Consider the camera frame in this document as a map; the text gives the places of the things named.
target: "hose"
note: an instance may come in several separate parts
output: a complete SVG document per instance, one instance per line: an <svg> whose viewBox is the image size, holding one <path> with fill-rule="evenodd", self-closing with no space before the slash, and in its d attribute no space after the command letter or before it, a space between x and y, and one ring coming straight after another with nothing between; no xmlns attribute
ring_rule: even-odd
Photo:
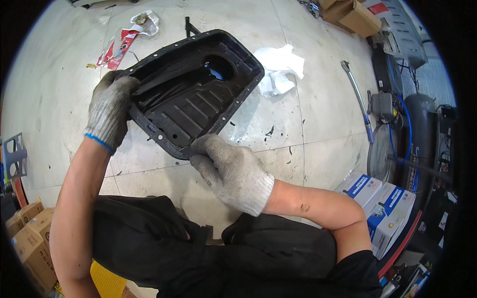
<svg viewBox="0 0 477 298"><path fill-rule="evenodd" d="M391 139L391 148L393 149L394 159L396 160L396 162L402 164L402 163L404 163L404 161L406 161L409 158L409 155L411 154L411 143L412 143L412 140L413 140L413 129L412 129L412 126L411 126L411 117L409 116L409 112L407 111L407 108L406 108L406 105L404 104L403 99L398 94L396 94L396 97L399 100L399 102L403 105L404 112L406 113L407 122L409 123L409 148L407 148L407 154L406 154L406 157L404 158L403 161L399 161L397 159L397 154L396 154L396 151L394 150L393 130L391 129L390 124L389 124L389 138Z"/></svg>
<svg viewBox="0 0 477 298"><path fill-rule="evenodd" d="M403 94L403 92L399 90L399 88L397 87L396 79L394 78L393 69L391 67L391 61L389 60L389 55L386 55L386 59L388 60L388 68L389 68L389 72L391 73L391 78L393 79L394 87L396 87L396 90L399 94Z"/></svg>

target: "black oil pan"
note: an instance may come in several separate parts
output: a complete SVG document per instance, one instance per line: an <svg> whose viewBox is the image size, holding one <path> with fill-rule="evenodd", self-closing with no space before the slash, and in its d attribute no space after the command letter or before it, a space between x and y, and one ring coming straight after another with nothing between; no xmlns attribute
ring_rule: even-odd
<svg viewBox="0 0 477 298"><path fill-rule="evenodd" d="M191 143L218 134L264 70L231 34L211 30L161 48L118 78L127 75L141 81L131 118L171 156L188 160Z"/></svg>

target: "person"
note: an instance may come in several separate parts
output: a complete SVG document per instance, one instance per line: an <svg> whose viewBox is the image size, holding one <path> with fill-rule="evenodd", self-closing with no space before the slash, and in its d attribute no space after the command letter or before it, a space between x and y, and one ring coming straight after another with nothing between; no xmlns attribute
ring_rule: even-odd
<svg viewBox="0 0 477 298"><path fill-rule="evenodd" d="M93 91L85 138L52 220L51 256L66 297L99 297L93 257L158 288L158 297L380 296L366 217L355 201L275 179L249 148L216 135L192 143L197 155L190 163L218 199L243 212L224 231L225 245L205 245L209 232L178 216L167 197L98 196L140 85L133 77L116 79L119 73L107 73Z"/></svg>

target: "black pants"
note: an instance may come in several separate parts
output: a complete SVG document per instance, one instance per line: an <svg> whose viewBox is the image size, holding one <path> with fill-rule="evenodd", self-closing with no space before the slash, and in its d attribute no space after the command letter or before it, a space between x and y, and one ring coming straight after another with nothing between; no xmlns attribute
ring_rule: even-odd
<svg viewBox="0 0 477 298"><path fill-rule="evenodd" d="M336 264L328 231L281 216L242 214L222 233L225 245L206 245L209 228L182 218L166 196L99 196L94 206L93 258L158 296L189 296L194 285L213 296L230 272L260 278L322 278Z"/></svg>

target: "work glove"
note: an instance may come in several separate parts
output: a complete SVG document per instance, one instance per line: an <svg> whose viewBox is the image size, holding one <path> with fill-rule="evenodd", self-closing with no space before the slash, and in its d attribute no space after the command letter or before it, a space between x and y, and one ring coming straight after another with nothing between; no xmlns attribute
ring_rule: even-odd
<svg viewBox="0 0 477 298"><path fill-rule="evenodd" d="M129 98L140 85L139 80L133 77L114 81L120 72L108 72L94 89L88 126L84 130L87 137L98 141L111 155L114 155L126 136Z"/></svg>
<svg viewBox="0 0 477 298"><path fill-rule="evenodd" d="M197 155L191 165L226 205L259 216L267 203L275 178L248 147L235 147L217 135L195 140Z"/></svg>

